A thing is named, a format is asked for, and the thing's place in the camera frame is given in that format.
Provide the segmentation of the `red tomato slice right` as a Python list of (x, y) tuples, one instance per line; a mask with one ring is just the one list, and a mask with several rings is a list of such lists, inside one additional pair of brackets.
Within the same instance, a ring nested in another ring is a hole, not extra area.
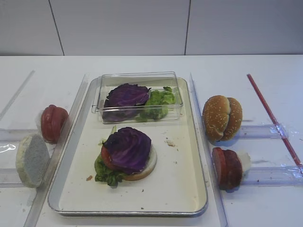
[(225, 190), (227, 186), (227, 167), (223, 150), (220, 147), (213, 148), (212, 158), (217, 174), (219, 188)]

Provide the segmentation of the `bottom bun on tray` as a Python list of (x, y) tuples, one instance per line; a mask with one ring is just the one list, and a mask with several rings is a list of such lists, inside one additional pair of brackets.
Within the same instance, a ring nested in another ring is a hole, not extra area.
[(156, 163), (157, 163), (157, 152), (154, 145), (151, 144), (151, 150), (145, 168), (138, 173), (124, 176), (123, 179), (126, 181), (141, 180), (147, 177), (154, 170)]

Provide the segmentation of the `sesame top bun front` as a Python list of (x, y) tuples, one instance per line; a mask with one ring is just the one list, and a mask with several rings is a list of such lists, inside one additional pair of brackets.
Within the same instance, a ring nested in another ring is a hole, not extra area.
[(217, 141), (223, 137), (230, 112), (230, 102), (225, 96), (212, 96), (205, 102), (202, 117), (210, 141)]

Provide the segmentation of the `clear holder lower left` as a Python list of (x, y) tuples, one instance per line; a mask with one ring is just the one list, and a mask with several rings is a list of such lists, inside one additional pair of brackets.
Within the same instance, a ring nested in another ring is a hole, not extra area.
[(4, 168), (0, 170), (0, 187), (17, 188), (24, 187), (19, 175), (14, 168)]

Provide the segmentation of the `red straw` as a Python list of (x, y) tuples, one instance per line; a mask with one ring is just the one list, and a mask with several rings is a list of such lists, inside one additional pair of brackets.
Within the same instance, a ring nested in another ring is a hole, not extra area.
[[(266, 100), (264, 99), (264, 97), (263, 97), (261, 91), (259, 90), (257, 84), (255, 83), (254, 79), (252, 78), (252, 76), (250, 74), (247, 74), (247, 78), (250, 81), (251, 85), (253, 86), (257, 96), (259, 97), (261, 103), (263, 104), (272, 123), (277, 127), (279, 125), (279, 122), (277, 121), (276, 117), (274, 116), (273, 112), (271, 111), (270, 107), (268, 106)], [(301, 174), (303, 174), (303, 164), (301, 163), (298, 155), (296, 154), (296, 152), (295, 152), (294, 148), (292, 147), (291, 143), (289, 142), (288, 138), (282, 134), (281, 127), (280, 127), (280, 129), (277, 129), (277, 131), (279, 132), (281, 139), (282, 139), (284, 145), (286, 146), (286, 148), (288, 149), (293, 161), (298, 166)]]

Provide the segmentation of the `brown meat patty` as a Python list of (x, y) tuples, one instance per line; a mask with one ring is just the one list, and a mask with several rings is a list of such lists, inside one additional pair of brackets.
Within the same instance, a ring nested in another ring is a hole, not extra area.
[(224, 184), (225, 190), (231, 190), (238, 187), (242, 180), (242, 165), (236, 152), (232, 150), (224, 150), (227, 176)]

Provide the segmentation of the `tomato slice on burger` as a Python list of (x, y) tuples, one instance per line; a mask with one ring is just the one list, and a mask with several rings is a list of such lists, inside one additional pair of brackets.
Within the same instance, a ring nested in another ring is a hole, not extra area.
[(111, 156), (108, 152), (108, 149), (103, 145), (101, 149), (101, 157), (103, 163), (111, 170), (117, 171), (117, 166), (112, 163)]

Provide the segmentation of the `green lettuce on burger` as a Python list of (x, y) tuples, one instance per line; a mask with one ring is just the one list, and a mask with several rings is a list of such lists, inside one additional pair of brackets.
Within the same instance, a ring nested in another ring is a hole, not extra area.
[(124, 127), (117, 130), (116, 127), (114, 127), (108, 139), (102, 141), (101, 145), (104, 145), (108, 149), (112, 163), (117, 166), (118, 170), (114, 171), (109, 169), (103, 163), (100, 152), (94, 163), (96, 182), (106, 182), (109, 186), (117, 186), (117, 184), (123, 180), (123, 177), (127, 176), (125, 171), (125, 157), (126, 149), (129, 147), (126, 145), (128, 141), (126, 138), (128, 129), (128, 127)]

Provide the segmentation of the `clear holder upper right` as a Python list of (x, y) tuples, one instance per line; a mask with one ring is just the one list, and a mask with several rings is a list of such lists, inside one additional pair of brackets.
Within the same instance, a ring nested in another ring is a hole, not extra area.
[(243, 125), (235, 139), (287, 139), (288, 132), (281, 124)]

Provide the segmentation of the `sesame bun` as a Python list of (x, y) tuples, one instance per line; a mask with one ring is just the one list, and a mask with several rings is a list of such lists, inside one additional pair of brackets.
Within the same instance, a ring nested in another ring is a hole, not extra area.
[(212, 96), (205, 102), (202, 117), (210, 141), (217, 141), (223, 137), (230, 112), (230, 102), (225, 96)]
[(231, 112), (229, 121), (225, 131), (223, 132), (222, 141), (231, 140), (241, 127), (242, 123), (242, 107), (241, 104), (232, 97), (228, 97)]

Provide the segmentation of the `red tomato slices left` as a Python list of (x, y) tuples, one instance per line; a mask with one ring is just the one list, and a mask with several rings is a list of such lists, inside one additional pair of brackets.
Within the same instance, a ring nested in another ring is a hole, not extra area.
[(49, 143), (57, 143), (67, 118), (68, 112), (61, 107), (49, 105), (45, 108), (40, 121), (43, 138)]

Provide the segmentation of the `white cheese slice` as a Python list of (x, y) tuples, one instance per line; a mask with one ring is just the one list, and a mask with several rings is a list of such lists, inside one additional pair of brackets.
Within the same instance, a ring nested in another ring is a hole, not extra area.
[(247, 152), (239, 151), (237, 156), (241, 162), (242, 166), (242, 177), (245, 177), (248, 174), (248, 171), (251, 168), (251, 158)]

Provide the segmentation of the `green lettuce in container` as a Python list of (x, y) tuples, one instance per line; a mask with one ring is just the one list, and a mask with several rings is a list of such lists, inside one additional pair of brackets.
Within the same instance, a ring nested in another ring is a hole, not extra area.
[(160, 120), (168, 114), (168, 108), (164, 107), (164, 105), (173, 105), (175, 102), (176, 99), (171, 87), (163, 87), (163, 91), (154, 90), (150, 93), (150, 98), (145, 106), (161, 105), (161, 107), (144, 108), (135, 120), (139, 122), (146, 122), (148, 119)]

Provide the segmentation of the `clear holder lower right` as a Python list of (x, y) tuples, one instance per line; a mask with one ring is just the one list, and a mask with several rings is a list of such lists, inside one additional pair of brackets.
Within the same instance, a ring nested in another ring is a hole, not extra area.
[(246, 186), (302, 186), (303, 175), (296, 166), (252, 167), (241, 185)]

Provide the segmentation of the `pale bottom bun left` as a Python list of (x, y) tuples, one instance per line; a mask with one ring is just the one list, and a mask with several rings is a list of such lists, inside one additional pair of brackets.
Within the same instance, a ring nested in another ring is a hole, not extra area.
[(21, 182), (29, 188), (39, 187), (49, 160), (47, 146), (40, 135), (24, 137), (19, 143), (15, 161)]

